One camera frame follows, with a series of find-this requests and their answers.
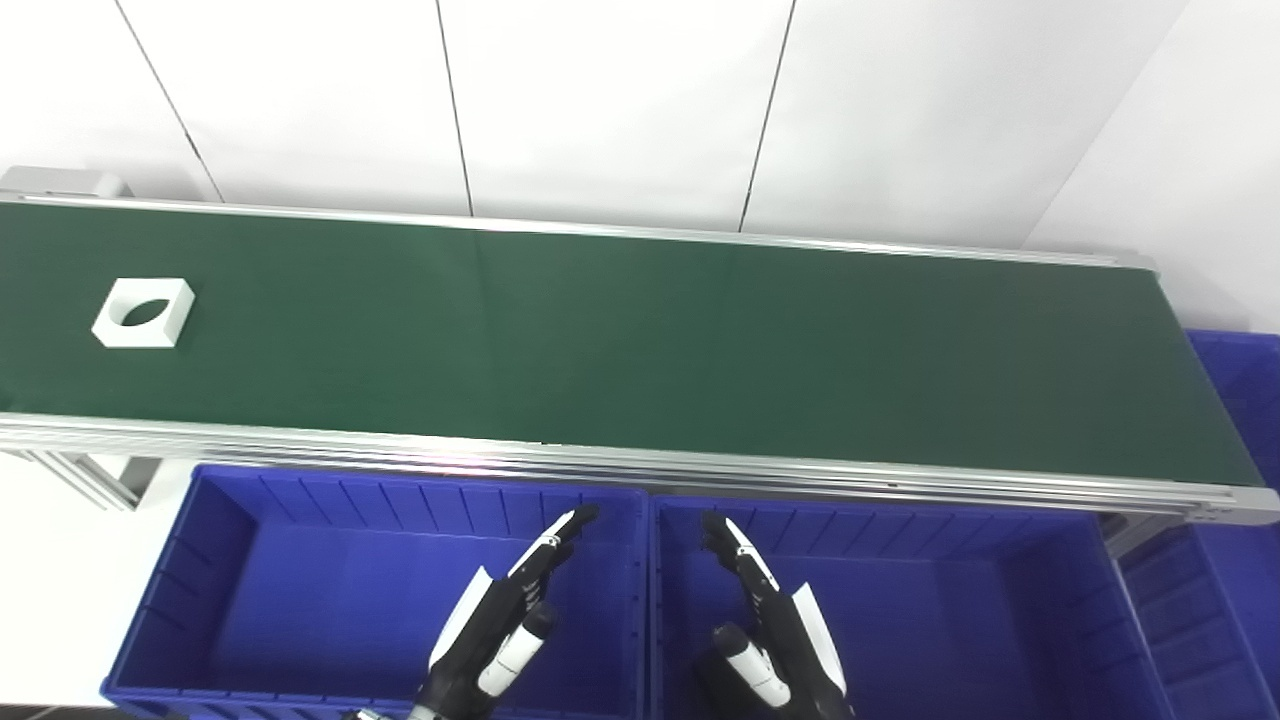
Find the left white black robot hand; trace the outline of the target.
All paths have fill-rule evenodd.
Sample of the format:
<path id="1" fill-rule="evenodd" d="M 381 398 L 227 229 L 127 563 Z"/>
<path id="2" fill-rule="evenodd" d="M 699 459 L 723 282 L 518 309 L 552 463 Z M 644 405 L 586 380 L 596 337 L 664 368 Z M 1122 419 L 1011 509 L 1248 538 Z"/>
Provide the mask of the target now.
<path id="1" fill-rule="evenodd" d="M 428 661 L 411 719 L 489 719 L 556 629 L 550 574 L 599 515 L 596 503 L 561 514 L 502 577 L 479 568 L 451 610 Z"/>

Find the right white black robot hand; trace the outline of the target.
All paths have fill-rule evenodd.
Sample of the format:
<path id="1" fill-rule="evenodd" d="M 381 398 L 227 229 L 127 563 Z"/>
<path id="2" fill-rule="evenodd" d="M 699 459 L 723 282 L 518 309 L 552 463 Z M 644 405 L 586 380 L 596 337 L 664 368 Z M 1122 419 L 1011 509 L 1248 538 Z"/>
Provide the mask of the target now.
<path id="1" fill-rule="evenodd" d="M 783 591 L 755 544 L 728 516 L 701 514 L 701 543 L 742 587 L 754 632 L 723 623 L 695 662 L 718 719 L 854 719 L 844 666 L 809 583 Z"/>

